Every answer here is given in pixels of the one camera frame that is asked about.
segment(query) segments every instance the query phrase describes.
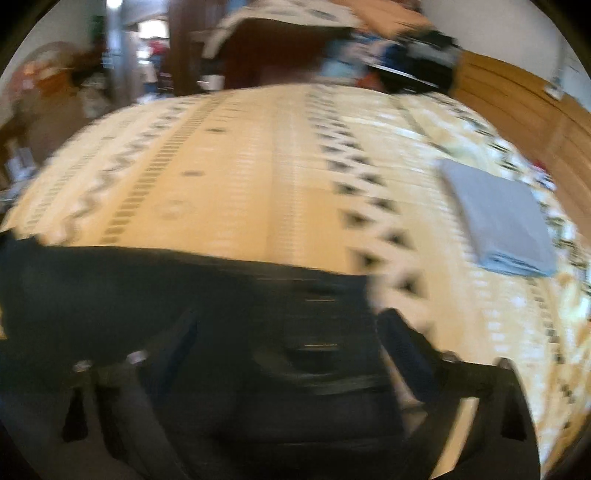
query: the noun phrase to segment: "gray cloth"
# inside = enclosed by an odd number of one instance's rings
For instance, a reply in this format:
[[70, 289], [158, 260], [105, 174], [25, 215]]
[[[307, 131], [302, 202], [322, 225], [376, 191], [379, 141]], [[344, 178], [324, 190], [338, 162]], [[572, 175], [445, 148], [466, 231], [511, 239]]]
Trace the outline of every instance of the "gray cloth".
[[481, 267], [506, 275], [554, 274], [554, 246], [527, 185], [453, 160], [442, 160], [440, 168], [462, 208]]

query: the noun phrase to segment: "white wall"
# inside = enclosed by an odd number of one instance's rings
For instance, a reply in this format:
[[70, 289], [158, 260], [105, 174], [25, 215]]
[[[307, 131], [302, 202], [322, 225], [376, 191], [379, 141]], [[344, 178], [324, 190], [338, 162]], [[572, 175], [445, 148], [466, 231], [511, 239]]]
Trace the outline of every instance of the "white wall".
[[[0, 93], [12, 74], [33, 51], [56, 41], [71, 42], [78, 48], [91, 45], [91, 20], [94, 15], [105, 15], [106, 0], [60, 0], [29, 32], [6, 70], [0, 76]], [[0, 105], [0, 125], [12, 116], [10, 105]]]
[[[552, 78], [562, 35], [530, 0], [423, 0], [423, 10], [461, 47]], [[567, 63], [564, 90], [591, 111], [589, 76], [574, 54]]]
[[168, 0], [124, 0], [123, 24], [149, 20], [160, 15], [168, 14]]

